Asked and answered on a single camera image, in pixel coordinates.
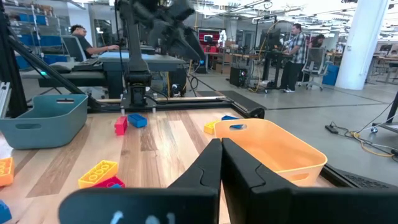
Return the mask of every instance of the red lego brick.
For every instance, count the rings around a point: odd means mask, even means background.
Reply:
[[[125,185],[123,181],[121,181],[118,177],[114,176],[109,178],[108,180],[102,181],[99,184],[94,185],[93,187],[105,187],[109,188],[112,187],[115,184],[119,184],[122,188],[125,188]]]
[[[114,124],[116,135],[124,135],[127,129],[127,117],[121,116]]]

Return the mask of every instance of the wooden table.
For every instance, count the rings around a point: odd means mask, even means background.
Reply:
[[[203,132],[204,125],[226,114],[240,117],[232,109],[146,113],[147,127],[129,126],[124,136],[114,133],[120,114],[89,114],[74,140],[56,149],[12,151],[1,138],[0,158],[12,154],[16,166],[14,183],[0,189],[12,213],[9,223],[58,223],[60,202],[103,159],[119,163],[126,187],[168,187],[214,138]],[[322,177],[315,185],[332,186]],[[229,223],[225,201],[222,194],[220,224]]]

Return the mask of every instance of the concrete floor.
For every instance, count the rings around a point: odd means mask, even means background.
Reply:
[[[368,153],[361,148],[359,142],[331,134],[325,129],[325,125],[332,121],[350,130],[361,129],[394,99],[398,85],[369,84],[361,91],[344,90],[333,86],[325,86],[323,91],[317,87],[306,90],[302,86],[296,88],[295,93],[290,94],[278,90],[272,90],[268,94],[258,94],[230,85],[225,80],[225,78],[229,78],[228,74],[222,75],[210,71],[209,74],[196,75],[201,81],[216,90],[236,91],[268,108],[266,119],[325,153],[328,163],[332,166],[388,184],[398,185],[398,162],[394,162],[391,158]],[[23,80],[23,84],[28,99],[46,90],[46,88],[39,88],[36,80]],[[59,89],[63,93],[68,93],[63,88]],[[199,83],[197,91],[211,90],[206,85]],[[49,93],[57,94],[55,90],[51,90]],[[192,91],[188,92],[187,96],[193,96]],[[384,121],[388,111],[375,122]],[[377,134],[371,134],[369,130],[365,130],[361,133],[361,137],[376,144],[398,147],[397,134],[382,128],[379,128]]]

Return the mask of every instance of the blue lego brick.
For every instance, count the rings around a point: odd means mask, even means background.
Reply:
[[[0,200],[0,223],[5,223],[8,220],[11,220],[11,212],[8,206]]]
[[[122,186],[120,186],[119,184],[114,184],[114,185],[110,186],[109,188],[122,188]]]
[[[239,119],[239,118],[235,118],[235,117],[228,116],[228,115],[225,115],[225,116],[223,116],[223,117],[221,118],[222,121],[231,120],[231,119]],[[243,124],[232,125],[232,128],[241,129],[242,126],[243,126]]]
[[[129,116],[127,116],[127,120],[136,128],[142,128],[147,126],[146,118],[139,114],[130,114]]]

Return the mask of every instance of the orange lego brick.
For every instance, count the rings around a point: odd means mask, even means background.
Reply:
[[[113,161],[101,161],[88,171],[78,181],[79,188],[92,187],[102,181],[108,180],[118,173],[118,163]]]
[[[205,125],[204,131],[205,131],[207,134],[214,134],[214,125],[215,125],[217,122],[220,122],[220,120],[216,120],[216,121],[212,121],[212,122],[210,122],[210,123],[207,123],[207,124]]]
[[[14,160],[12,157],[0,159],[0,186],[10,185],[14,181]]]

